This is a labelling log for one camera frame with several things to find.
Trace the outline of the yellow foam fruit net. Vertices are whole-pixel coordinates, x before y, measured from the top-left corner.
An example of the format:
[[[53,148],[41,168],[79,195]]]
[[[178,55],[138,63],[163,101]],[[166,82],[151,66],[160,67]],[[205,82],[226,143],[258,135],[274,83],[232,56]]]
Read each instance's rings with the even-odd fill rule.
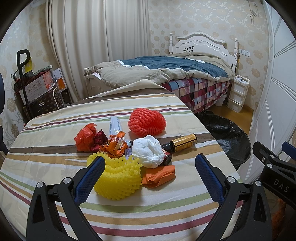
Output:
[[[94,185],[95,192],[110,200],[121,200],[142,186],[142,165],[133,156],[111,158],[103,152],[93,153],[87,158],[90,165],[96,157],[103,157],[105,170]]]

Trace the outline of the orange plastic bag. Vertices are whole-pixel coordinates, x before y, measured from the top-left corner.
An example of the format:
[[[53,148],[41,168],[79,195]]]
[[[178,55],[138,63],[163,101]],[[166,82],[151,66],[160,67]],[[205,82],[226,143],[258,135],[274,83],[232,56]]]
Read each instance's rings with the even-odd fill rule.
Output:
[[[74,137],[76,148],[79,152],[90,152],[94,145],[96,136],[96,124],[89,123],[83,127],[76,137]]]

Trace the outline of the amber bottle gold label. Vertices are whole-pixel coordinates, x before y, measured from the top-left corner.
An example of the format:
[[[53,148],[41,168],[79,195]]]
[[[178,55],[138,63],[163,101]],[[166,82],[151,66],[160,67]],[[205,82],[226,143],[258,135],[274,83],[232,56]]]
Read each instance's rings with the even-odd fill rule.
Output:
[[[163,144],[162,147],[169,153],[175,153],[190,148],[195,144],[197,144],[197,136],[195,134],[190,134],[171,140],[170,142]]]

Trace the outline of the orange snack wrapper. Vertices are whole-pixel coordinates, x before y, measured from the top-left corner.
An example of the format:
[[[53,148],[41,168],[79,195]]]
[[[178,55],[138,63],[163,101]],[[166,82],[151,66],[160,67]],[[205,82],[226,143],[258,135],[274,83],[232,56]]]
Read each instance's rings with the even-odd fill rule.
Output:
[[[119,158],[125,154],[128,144],[124,139],[125,132],[120,131],[116,135],[110,135],[107,143],[99,147],[100,152],[106,153],[111,158]]]

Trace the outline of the orange cloth piece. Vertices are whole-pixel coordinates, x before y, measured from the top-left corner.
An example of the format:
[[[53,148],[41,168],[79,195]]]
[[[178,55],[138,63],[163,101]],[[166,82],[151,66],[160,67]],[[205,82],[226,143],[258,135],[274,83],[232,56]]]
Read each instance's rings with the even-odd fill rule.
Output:
[[[148,188],[159,187],[175,179],[175,166],[158,166],[154,169],[145,169],[142,185]]]

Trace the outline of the white plastic bag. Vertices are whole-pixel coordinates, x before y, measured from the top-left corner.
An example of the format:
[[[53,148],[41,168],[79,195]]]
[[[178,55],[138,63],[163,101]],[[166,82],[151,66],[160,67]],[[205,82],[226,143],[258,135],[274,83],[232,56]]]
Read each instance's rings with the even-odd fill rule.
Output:
[[[155,169],[164,160],[160,142],[151,135],[137,138],[132,143],[132,156],[145,168]]]

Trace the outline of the white toothpaste tube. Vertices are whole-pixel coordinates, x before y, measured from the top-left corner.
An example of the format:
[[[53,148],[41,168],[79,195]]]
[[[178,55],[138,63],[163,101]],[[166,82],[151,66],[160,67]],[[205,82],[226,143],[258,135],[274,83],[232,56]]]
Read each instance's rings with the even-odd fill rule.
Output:
[[[127,144],[128,148],[132,146],[131,142],[125,138],[125,132],[122,130],[120,120],[114,116],[110,118],[109,137],[117,142],[117,148],[121,148],[124,144]]]

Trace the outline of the red foam fruit net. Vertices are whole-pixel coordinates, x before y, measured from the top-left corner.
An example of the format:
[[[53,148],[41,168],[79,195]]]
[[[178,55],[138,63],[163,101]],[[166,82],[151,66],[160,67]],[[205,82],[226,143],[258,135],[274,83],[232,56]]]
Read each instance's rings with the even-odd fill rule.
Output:
[[[127,122],[129,129],[138,137],[157,136],[167,125],[165,117],[156,110],[136,108]]]

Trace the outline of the red labelled dark bottle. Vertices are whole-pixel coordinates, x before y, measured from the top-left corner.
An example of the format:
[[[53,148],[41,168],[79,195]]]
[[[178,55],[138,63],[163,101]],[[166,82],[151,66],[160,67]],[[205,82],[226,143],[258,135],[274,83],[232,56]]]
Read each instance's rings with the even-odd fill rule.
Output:
[[[172,159],[172,154],[163,150],[163,153],[164,153],[164,160],[162,161],[161,163],[161,166],[167,166],[170,162],[171,162],[171,159]]]

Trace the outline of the dark red ribbon bundle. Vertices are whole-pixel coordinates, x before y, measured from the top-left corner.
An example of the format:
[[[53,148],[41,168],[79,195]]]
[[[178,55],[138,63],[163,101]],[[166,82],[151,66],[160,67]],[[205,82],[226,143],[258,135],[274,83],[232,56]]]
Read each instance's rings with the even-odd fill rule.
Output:
[[[94,137],[94,148],[98,148],[103,144],[106,144],[108,142],[108,138],[103,132],[103,130],[99,130],[95,137]]]

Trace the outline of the black lined trash bin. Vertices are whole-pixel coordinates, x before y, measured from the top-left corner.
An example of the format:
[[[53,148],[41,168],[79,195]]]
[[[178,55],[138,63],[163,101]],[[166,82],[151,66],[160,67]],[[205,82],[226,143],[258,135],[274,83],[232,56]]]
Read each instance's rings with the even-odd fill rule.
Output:
[[[197,113],[196,117],[216,139],[236,170],[248,161],[251,142],[243,129],[209,110]]]

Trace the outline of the striped table cloth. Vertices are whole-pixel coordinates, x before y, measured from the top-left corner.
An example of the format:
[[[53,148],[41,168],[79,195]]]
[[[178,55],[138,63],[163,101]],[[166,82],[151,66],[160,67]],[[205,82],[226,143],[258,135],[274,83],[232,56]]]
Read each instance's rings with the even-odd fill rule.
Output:
[[[214,216],[214,202],[195,168],[195,157],[204,154],[225,176],[240,180],[236,169],[209,131],[174,94],[141,81],[105,94],[89,97],[69,107],[38,116],[26,124],[1,166],[1,210],[22,235],[26,234],[29,205],[39,182],[58,184],[96,157],[79,153],[74,138],[89,123],[109,132],[118,118],[125,138],[135,135],[128,127],[133,110],[160,112],[166,128],[160,143],[194,133],[198,141],[173,154],[175,177],[156,188],[141,185],[145,168],[138,159],[106,159],[100,182],[108,190],[131,195],[109,200],[92,191],[81,210],[103,240],[195,240]]]

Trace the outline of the white bucket under bed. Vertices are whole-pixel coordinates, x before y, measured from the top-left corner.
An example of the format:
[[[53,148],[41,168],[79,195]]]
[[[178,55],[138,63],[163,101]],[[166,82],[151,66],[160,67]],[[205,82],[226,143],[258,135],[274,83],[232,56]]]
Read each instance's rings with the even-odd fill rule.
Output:
[[[215,106],[218,106],[218,107],[222,106],[222,105],[223,105],[223,102],[224,102],[225,99],[226,99],[226,97],[227,97],[227,94],[222,95],[222,96],[221,96],[221,97],[215,102]]]

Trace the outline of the cardboard box with labels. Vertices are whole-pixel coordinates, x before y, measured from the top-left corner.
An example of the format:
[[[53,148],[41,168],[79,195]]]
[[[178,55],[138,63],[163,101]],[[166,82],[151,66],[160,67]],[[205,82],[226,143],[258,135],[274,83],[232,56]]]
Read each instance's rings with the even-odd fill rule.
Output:
[[[40,75],[24,78],[25,92],[28,102],[35,100],[51,89],[54,84],[51,71],[40,72]]]

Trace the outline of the white orange box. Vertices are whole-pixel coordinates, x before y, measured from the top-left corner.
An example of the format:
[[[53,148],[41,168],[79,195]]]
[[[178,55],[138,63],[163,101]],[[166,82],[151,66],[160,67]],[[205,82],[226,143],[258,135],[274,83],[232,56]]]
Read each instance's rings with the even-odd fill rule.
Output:
[[[64,80],[62,71],[60,68],[57,68],[53,71],[54,78],[57,80],[57,84],[60,91],[64,91],[67,89],[66,82]]]

